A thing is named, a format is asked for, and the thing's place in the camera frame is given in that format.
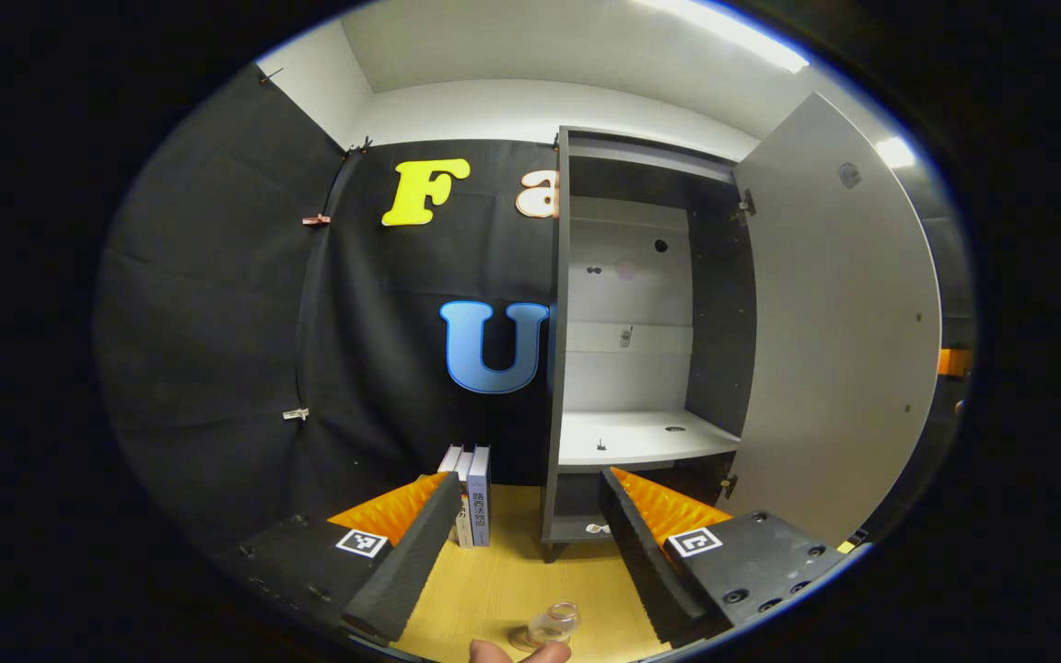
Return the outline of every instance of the cabinet leg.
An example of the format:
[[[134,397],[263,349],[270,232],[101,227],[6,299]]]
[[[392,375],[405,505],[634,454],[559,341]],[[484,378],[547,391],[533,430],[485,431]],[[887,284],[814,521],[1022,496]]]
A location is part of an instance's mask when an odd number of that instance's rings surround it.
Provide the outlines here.
[[[563,553],[563,549],[567,546],[568,544],[547,544],[546,553],[542,556],[543,563],[555,562],[556,559],[559,559],[559,555]]]

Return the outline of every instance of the orange object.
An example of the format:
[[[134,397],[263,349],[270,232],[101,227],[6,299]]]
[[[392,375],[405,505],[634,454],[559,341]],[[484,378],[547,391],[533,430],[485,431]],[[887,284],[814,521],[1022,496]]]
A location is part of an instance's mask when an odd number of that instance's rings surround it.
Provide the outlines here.
[[[653,540],[658,542],[658,547],[664,545],[666,538],[675,534],[689,533],[691,529],[731,520],[731,516],[719,511],[718,508],[705,505],[661,484],[649,482],[648,478],[638,477],[637,474],[616,467],[610,467],[610,470],[625,488],[637,511],[641,512],[641,518],[644,518],[649,534],[653,534]]]
[[[420,514],[420,509],[429,503],[429,498],[448,474],[450,473],[441,471],[431,477],[417,478],[408,485],[381,494],[378,499],[370,499],[359,506],[348,508],[329,518],[329,521],[362,533],[387,537],[393,546],[399,545],[400,539],[407,533],[416,516]]]
[[[968,369],[969,353],[969,351],[957,351],[953,348],[944,348],[939,351],[939,373],[963,378]]]

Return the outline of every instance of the blue letter u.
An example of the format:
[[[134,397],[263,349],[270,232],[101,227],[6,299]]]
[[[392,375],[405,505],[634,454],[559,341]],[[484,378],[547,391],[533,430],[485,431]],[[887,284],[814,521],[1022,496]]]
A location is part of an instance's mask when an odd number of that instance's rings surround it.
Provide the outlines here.
[[[481,360],[485,321],[493,308],[481,302],[449,302],[441,307],[448,324],[445,357],[450,377],[458,385],[480,395],[508,395],[525,387],[539,369],[539,322],[546,319],[547,307],[520,303],[506,307],[506,317],[515,322],[514,365],[490,370]]]

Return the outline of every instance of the ceiling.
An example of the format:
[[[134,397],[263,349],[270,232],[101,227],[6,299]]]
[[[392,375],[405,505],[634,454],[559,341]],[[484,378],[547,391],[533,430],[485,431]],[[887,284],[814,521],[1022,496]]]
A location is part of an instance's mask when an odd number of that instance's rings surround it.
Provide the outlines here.
[[[689,108],[764,138],[821,93],[868,139],[892,135],[813,55],[793,74],[632,0],[380,0],[342,17],[376,92],[468,80],[563,81]]]

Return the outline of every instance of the yellow letter f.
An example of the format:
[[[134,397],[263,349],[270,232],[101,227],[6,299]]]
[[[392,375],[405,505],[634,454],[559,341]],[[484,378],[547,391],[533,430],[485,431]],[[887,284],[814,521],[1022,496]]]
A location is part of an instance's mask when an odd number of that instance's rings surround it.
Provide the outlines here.
[[[424,209],[424,196],[431,196],[434,206],[450,199],[453,180],[445,173],[465,179],[469,177],[469,163],[464,159],[404,162],[397,164],[395,171],[400,173],[400,185],[395,189],[392,210],[383,214],[383,226],[420,226],[433,221],[433,211]],[[429,180],[434,172],[441,175]]]

